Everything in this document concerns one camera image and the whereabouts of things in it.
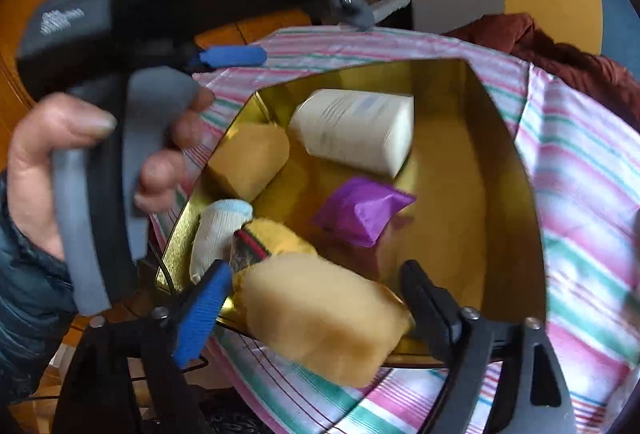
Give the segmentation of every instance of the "brown cloth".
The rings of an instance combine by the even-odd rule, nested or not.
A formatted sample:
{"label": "brown cloth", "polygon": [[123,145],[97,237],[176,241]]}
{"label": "brown cloth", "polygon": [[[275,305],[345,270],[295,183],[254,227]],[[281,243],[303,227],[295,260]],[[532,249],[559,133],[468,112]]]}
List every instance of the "brown cloth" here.
{"label": "brown cloth", "polygon": [[485,15],[446,34],[509,53],[561,78],[640,132],[640,84],[617,62],[556,44],[527,13]]}

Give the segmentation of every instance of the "beige sponge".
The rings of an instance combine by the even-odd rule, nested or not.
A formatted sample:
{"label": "beige sponge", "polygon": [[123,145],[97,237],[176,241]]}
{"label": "beige sponge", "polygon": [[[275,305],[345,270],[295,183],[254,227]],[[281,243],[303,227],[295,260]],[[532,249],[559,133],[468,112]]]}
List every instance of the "beige sponge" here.
{"label": "beige sponge", "polygon": [[253,201],[289,159],[289,139],[270,124],[240,124],[238,132],[216,149],[207,163],[222,188]]}
{"label": "beige sponge", "polygon": [[317,255],[273,255],[234,288],[258,340],[339,385],[367,385],[410,325],[391,290]]}

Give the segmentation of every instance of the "finger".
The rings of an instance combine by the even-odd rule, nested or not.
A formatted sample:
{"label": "finger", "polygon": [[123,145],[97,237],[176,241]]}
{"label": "finger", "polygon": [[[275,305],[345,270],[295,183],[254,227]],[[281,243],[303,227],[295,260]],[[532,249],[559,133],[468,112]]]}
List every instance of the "finger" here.
{"label": "finger", "polygon": [[171,139],[175,146],[188,149],[195,147],[202,138],[202,122],[197,112],[188,110],[171,128]]}
{"label": "finger", "polygon": [[10,154],[28,164],[46,162],[53,149],[91,146],[111,134],[116,124],[111,113],[55,93],[43,98],[17,125]]}
{"label": "finger", "polygon": [[178,150],[164,149],[152,154],[140,171],[142,193],[158,194],[175,189],[185,170],[184,156]]}
{"label": "finger", "polygon": [[147,214],[168,210],[174,204],[174,200],[174,189],[167,189],[158,194],[145,194],[144,192],[136,194],[136,206]]}
{"label": "finger", "polygon": [[202,112],[207,109],[216,99],[216,95],[213,94],[213,91],[208,90],[207,88],[200,88],[198,91],[198,96],[191,104],[190,109],[195,112]]}

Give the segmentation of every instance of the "purple wrapper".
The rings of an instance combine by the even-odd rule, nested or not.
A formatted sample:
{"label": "purple wrapper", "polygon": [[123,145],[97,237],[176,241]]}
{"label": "purple wrapper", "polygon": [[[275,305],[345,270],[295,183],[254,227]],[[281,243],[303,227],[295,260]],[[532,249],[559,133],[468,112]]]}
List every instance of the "purple wrapper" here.
{"label": "purple wrapper", "polygon": [[324,202],[312,222],[356,246],[370,248],[389,220],[415,197],[367,178],[351,178]]}

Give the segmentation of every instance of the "striped cloth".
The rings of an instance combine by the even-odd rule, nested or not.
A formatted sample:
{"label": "striped cloth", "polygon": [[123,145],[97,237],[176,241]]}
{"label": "striped cloth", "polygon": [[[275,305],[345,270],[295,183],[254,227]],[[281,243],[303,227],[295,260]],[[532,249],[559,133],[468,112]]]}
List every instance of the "striped cloth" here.
{"label": "striped cloth", "polygon": [[[215,144],[257,89],[374,61],[466,59],[500,110],[532,180],[543,231],[547,332],[571,392],[580,432],[600,432],[607,400],[638,362],[640,273],[634,226],[640,207],[640,136],[599,104],[517,58],[430,34],[343,27],[283,29],[262,46],[261,68],[197,79],[216,93],[190,183],[153,224],[162,244]],[[420,427],[446,372],[381,369],[367,388],[344,388],[260,342],[217,328],[208,347],[238,392],[276,434],[407,433]],[[469,433],[480,433],[499,364],[488,368]]]}

